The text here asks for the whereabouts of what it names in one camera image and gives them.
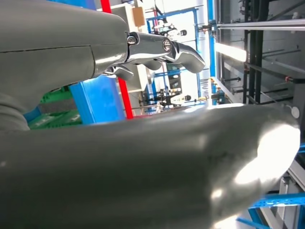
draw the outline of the green crate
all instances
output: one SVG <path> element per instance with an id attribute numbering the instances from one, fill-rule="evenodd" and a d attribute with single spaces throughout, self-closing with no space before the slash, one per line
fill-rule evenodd
<path id="1" fill-rule="evenodd" d="M 42 104 L 51 103 L 56 101 L 60 101 L 64 99 L 71 99 L 72 94 L 67 88 L 61 88 L 58 91 L 49 92 L 45 95 L 40 101 Z"/>
<path id="2" fill-rule="evenodd" d="M 53 115 L 53 114 L 42 114 L 39 117 L 37 117 L 31 122 L 29 123 L 29 127 L 31 130 L 36 130 L 36 129 L 44 129 L 47 128 L 47 124 L 56 119 L 59 116 L 59 115 Z"/>
<path id="3" fill-rule="evenodd" d="M 70 125 L 81 125 L 82 121 L 78 110 L 65 112 L 59 118 L 47 123 L 46 128 L 60 128 Z"/>

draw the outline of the gray cylindrical arm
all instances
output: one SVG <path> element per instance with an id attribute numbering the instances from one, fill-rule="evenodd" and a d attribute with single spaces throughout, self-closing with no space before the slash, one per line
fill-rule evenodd
<path id="1" fill-rule="evenodd" d="M 288 150 L 251 167 L 273 152 L 263 150 L 270 133 Z M 0 227 L 209 228 L 271 188 L 298 137 L 290 115 L 262 106 L 2 135 Z"/>
<path id="2" fill-rule="evenodd" d="M 127 57 L 128 27 L 112 14 L 45 0 L 0 1 L 0 130 L 49 91 L 97 77 Z"/>

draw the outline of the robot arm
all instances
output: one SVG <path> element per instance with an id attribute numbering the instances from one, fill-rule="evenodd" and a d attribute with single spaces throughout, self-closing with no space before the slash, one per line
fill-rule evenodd
<path id="1" fill-rule="evenodd" d="M 151 34 L 129 32 L 121 18 L 41 0 L 0 2 L 0 104 L 21 113 L 35 108 L 47 92 L 64 85 L 133 73 L 124 64 L 181 63 L 200 72 L 205 63 L 195 50 Z"/>

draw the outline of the cardboard box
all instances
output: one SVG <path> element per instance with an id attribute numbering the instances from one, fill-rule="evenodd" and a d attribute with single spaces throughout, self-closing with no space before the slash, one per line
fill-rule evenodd
<path id="1" fill-rule="evenodd" d="M 140 27 L 145 25 L 145 17 L 143 14 L 143 8 L 142 7 L 135 7 L 133 8 L 133 20 L 136 27 Z"/>

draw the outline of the robotic hand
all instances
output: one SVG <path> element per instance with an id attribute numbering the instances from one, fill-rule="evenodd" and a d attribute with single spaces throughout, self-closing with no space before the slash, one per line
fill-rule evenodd
<path id="1" fill-rule="evenodd" d="M 203 58 L 193 48 L 172 42 L 163 36 L 131 32 L 127 38 L 127 42 L 128 44 L 127 60 L 110 67 L 103 74 L 129 80 L 133 74 L 124 67 L 125 63 L 143 64 L 151 70 L 157 70 L 161 67 L 161 62 L 167 62 L 185 67 L 192 73 L 199 73 L 206 65 Z"/>

